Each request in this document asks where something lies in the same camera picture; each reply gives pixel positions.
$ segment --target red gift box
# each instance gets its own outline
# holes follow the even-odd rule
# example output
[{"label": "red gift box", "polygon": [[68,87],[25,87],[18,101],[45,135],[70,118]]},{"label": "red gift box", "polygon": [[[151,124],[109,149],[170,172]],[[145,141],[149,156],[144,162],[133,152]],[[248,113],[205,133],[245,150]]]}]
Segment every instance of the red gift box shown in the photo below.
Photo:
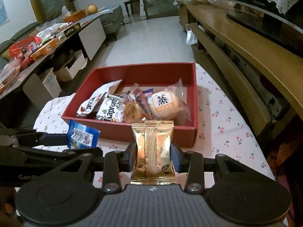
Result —
[{"label": "red gift box", "polygon": [[182,79],[187,89],[187,107],[192,121],[184,126],[175,125],[172,142],[180,147],[192,148],[198,130],[198,99],[195,63],[148,63],[96,68],[86,78],[66,108],[62,118],[69,123],[75,120],[86,126],[100,130],[100,137],[109,140],[131,142],[134,136],[131,124],[102,120],[76,118],[79,106],[101,85],[122,79],[125,87],[137,83],[139,86],[169,86]]}]

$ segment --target blue snack package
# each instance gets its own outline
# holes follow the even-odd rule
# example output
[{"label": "blue snack package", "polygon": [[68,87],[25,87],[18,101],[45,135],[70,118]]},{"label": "blue snack package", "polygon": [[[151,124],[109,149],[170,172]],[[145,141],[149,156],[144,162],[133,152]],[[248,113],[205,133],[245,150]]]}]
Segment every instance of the blue snack package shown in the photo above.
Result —
[{"label": "blue snack package", "polygon": [[146,97],[151,96],[153,94],[153,90],[154,90],[154,88],[147,89],[147,90],[142,91],[142,93],[146,98]]},{"label": "blue snack package", "polygon": [[74,120],[69,121],[69,149],[74,148],[93,148],[97,146],[100,131],[76,123]]}]

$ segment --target gold snack package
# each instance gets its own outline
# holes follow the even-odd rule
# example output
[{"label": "gold snack package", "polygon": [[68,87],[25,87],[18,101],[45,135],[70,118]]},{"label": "gold snack package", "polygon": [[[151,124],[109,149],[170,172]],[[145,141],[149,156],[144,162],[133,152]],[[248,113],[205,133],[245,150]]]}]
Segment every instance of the gold snack package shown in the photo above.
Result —
[{"label": "gold snack package", "polygon": [[131,184],[176,183],[170,158],[174,121],[133,121],[131,128],[137,142],[137,160],[131,173]]}]

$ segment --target white snack wrapper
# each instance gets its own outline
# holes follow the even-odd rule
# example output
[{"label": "white snack wrapper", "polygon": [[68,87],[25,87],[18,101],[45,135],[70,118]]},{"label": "white snack wrapper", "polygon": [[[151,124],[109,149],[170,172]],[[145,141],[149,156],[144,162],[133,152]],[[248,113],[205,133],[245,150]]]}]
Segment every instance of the white snack wrapper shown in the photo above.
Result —
[{"label": "white snack wrapper", "polygon": [[99,104],[101,99],[104,99],[107,94],[113,94],[121,82],[122,79],[106,83],[96,89],[91,95],[91,97],[80,105],[76,116],[85,118],[94,110],[94,108]]},{"label": "white snack wrapper", "polygon": [[123,122],[123,110],[120,108],[121,100],[121,97],[107,95],[100,106],[96,118],[104,121]]}]

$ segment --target round bread bun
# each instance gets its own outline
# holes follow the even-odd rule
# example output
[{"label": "round bread bun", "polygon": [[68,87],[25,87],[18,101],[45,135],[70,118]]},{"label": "round bread bun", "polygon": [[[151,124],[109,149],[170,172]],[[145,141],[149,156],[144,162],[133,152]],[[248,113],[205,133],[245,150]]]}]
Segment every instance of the round bread bun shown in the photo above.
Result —
[{"label": "round bread bun", "polygon": [[[157,96],[160,96],[161,94],[165,94],[165,93],[170,94],[170,96],[172,98],[172,102],[170,102],[168,104],[163,104],[161,106],[161,108],[159,108],[158,106],[155,106],[154,101],[157,98]],[[157,118],[158,120],[174,120],[180,111],[179,99],[173,92],[161,91],[161,92],[153,94],[150,97],[150,99],[151,99],[151,101],[149,101],[149,108],[151,111],[151,115],[154,118]]]},{"label": "round bread bun", "polygon": [[142,108],[136,102],[132,101],[125,105],[123,111],[123,121],[125,123],[131,123],[133,120],[142,120],[143,117]]}]

